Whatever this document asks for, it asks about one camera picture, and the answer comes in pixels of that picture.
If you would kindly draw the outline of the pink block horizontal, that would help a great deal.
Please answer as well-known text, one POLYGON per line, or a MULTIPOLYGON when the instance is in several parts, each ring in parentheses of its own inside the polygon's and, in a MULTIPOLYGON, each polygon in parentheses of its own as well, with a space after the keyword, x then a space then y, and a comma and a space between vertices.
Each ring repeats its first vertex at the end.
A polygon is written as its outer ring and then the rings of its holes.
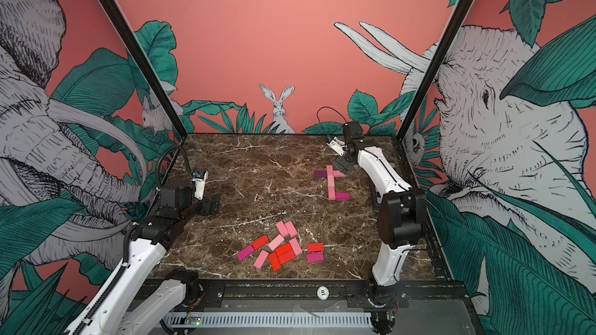
POLYGON ((335 194, 335 188, 334 187, 328 187, 327 188, 327 193, 328 193, 328 199, 329 200, 336 200, 336 194, 335 194))

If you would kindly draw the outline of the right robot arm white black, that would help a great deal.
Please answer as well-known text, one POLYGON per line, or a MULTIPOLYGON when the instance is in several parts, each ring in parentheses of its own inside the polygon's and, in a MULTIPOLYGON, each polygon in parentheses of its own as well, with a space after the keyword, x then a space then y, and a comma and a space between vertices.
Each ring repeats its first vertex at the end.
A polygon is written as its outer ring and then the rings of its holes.
POLYGON ((333 169, 348 175, 359 166, 381 196, 377 215, 380 252, 371 269, 366 296, 376 308, 391 308, 403 296, 400 276, 407 256, 428 226, 426 199, 419 188, 398 175, 382 148, 365 137, 359 123, 343 123, 342 132, 341 155, 333 169))

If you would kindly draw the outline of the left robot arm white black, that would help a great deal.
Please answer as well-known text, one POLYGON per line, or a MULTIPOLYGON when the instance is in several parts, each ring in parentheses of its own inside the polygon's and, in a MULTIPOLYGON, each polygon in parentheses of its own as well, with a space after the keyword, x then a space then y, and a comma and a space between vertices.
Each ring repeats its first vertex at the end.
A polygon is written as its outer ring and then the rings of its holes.
POLYGON ((160 188, 157 213, 127 233, 122 260, 66 334, 148 334, 178 305, 194 307, 203 300, 197 272, 177 268, 140 305, 129 308, 186 224, 217 213, 220 197, 204 195, 207 176, 198 171, 190 180, 160 188))

